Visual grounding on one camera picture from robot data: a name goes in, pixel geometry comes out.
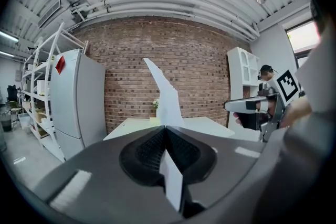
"white table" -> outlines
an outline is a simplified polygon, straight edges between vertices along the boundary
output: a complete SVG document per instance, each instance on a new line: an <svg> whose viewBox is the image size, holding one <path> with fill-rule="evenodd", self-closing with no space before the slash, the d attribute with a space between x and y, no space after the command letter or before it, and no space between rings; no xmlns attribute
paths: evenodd
<svg viewBox="0 0 336 224"><path fill-rule="evenodd" d="M220 137L231 137L235 134L234 131L229 130L228 128L207 117L185 118L183 120L186 125L185 128L192 131ZM159 119L128 118L124 122L122 122L117 128L115 128L108 136L106 136L104 140L123 136L135 131L148 129L155 126L160 126Z"/></svg>

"white wall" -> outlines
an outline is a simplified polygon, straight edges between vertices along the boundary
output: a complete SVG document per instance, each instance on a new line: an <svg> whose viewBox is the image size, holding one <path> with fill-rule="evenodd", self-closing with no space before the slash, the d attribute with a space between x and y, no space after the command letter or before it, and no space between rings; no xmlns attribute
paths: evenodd
<svg viewBox="0 0 336 224"><path fill-rule="evenodd" d="M2 95L2 104L7 102L8 85L16 85L18 89L21 87L21 82L15 81L15 70L20 70L21 64L12 60L0 57L0 90Z"/></svg>
<svg viewBox="0 0 336 224"><path fill-rule="evenodd" d="M282 24L276 24L260 33L260 37L250 43L252 53L259 57L259 68L272 66L276 71L289 69L295 74L297 67L292 46Z"/></svg>

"white cabinet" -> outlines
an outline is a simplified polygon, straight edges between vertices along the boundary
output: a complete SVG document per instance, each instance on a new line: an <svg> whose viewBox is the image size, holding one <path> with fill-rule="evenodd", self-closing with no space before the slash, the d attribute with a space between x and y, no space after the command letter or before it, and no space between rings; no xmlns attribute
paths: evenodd
<svg viewBox="0 0 336 224"><path fill-rule="evenodd" d="M236 47L227 53L230 71L230 98L231 100L243 98L243 86L250 87L250 96L256 96L260 81L259 58L244 49ZM236 134L259 136L259 131L244 129L236 123L233 112L229 115L228 128Z"/></svg>

